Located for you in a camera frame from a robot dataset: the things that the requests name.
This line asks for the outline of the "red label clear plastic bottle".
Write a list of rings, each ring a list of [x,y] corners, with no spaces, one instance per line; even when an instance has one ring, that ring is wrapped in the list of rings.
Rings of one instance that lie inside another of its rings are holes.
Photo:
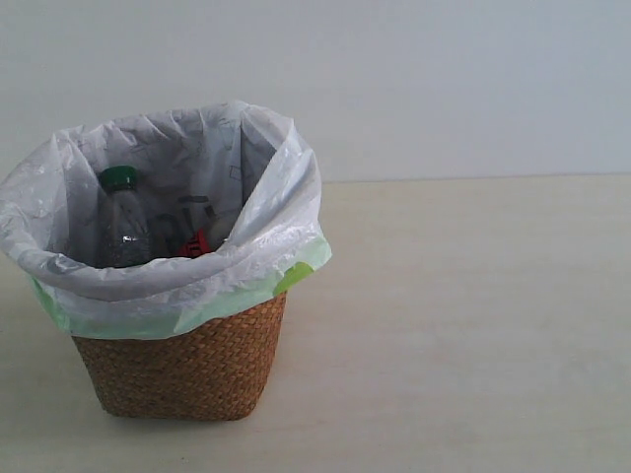
[[[230,227],[224,224],[207,224],[175,252],[175,257],[196,258],[218,250],[230,234]]]

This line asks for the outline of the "woven wicker waste basket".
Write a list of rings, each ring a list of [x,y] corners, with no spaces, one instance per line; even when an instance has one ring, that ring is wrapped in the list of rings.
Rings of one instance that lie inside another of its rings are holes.
[[[235,421],[271,372],[285,294],[164,340],[74,338],[102,408],[122,418]]]

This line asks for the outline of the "green label clear water bottle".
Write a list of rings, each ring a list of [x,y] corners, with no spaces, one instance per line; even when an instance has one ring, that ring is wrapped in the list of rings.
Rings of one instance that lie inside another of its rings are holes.
[[[99,208],[98,266],[127,268],[149,262],[151,234],[137,191],[136,169],[105,169],[99,174],[99,183],[104,195]]]

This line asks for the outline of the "white green plastic bin liner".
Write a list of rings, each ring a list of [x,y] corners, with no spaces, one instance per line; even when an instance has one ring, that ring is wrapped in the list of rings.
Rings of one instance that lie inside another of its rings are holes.
[[[132,166],[153,234],[150,262],[97,263],[98,176]],[[318,221],[321,179],[294,121],[242,101],[55,132],[1,184],[1,248],[33,280],[64,332],[166,339],[271,300],[331,255]],[[200,228],[221,247],[175,257]]]

